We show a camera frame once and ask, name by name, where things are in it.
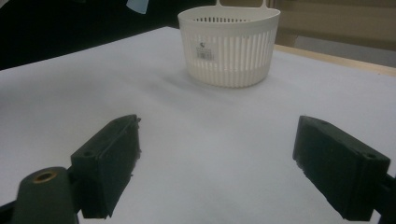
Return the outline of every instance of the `basket slot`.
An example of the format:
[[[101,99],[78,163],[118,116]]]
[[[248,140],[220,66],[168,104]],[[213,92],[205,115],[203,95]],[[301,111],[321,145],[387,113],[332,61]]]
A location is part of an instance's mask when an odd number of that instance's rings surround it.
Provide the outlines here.
[[[250,21],[250,20],[237,19],[237,18],[222,18],[222,17],[202,17],[202,18],[194,19],[193,21],[237,23],[237,22],[246,22],[246,21]]]

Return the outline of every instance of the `white table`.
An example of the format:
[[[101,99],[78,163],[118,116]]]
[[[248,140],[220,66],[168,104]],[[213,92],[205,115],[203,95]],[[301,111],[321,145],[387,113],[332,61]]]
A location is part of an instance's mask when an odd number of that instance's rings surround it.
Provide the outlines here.
[[[81,223],[349,223],[291,158],[300,115],[396,160],[396,77],[275,51],[263,82],[212,87],[162,28],[0,72],[0,204],[128,114],[142,119],[132,181],[113,218]]]

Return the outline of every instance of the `white container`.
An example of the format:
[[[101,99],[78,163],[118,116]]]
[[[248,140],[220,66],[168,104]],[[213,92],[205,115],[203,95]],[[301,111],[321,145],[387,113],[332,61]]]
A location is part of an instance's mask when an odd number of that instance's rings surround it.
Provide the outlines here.
[[[178,14],[187,68],[207,84],[241,88],[269,71],[280,11],[261,7],[196,7]]]

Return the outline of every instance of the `label on basket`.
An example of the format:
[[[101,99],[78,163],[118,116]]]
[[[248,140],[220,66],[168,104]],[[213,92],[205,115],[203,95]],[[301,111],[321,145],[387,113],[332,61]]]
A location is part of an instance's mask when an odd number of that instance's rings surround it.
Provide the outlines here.
[[[198,42],[192,52],[195,52],[197,59],[208,62],[215,62],[217,60],[218,46],[214,43]]]

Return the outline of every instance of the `slotted basket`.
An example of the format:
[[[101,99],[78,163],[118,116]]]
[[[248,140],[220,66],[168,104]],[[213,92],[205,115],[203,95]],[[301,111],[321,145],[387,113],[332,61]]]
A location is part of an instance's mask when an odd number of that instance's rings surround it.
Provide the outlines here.
[[[192,77],[241,88],[269,71],[280,11],[261,7],[196,7],[178,14],[184,55]]]

